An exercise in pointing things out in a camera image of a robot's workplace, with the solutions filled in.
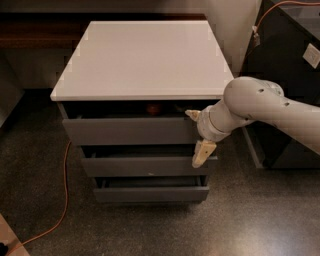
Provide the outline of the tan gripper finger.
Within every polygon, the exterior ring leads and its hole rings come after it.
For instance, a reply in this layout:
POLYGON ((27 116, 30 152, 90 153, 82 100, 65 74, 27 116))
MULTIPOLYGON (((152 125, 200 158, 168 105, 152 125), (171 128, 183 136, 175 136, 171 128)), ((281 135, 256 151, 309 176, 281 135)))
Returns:
POLYGON ((200 115, 199 110, 186 110, 185 114, 189 116, 193 121, 197 121, 200 115))
POLYGON ((197 141, 192 158, 192 166, 194 168, 201 167, 210 155, 215 151, 217 144, 212 141, 197 141))

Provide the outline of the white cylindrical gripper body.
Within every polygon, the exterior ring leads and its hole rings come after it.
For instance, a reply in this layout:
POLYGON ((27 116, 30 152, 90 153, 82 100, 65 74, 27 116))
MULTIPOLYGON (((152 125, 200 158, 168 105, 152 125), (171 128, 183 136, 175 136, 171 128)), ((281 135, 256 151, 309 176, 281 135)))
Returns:
POLYGON ((197 120, 198 133, 203 139, 220 142, 228 137, 230 133, 221 132, 212 124, 210 110, 211 106, 208 106, 200 112, 197 120))

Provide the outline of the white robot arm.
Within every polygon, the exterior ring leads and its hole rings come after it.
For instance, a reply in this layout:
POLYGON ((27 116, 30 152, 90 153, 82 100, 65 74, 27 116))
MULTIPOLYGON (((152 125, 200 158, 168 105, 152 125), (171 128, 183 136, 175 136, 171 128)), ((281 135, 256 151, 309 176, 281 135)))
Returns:
POLYGON ((320 154, 320 108, 285 97, 281 86, 268 80, 235 78, 227 84, 218 103, 185 114, 197 124, 201 136, 192 158, 195 168, 201 167, 217 143, 233 130, 255 121, 277 128, 320 154))

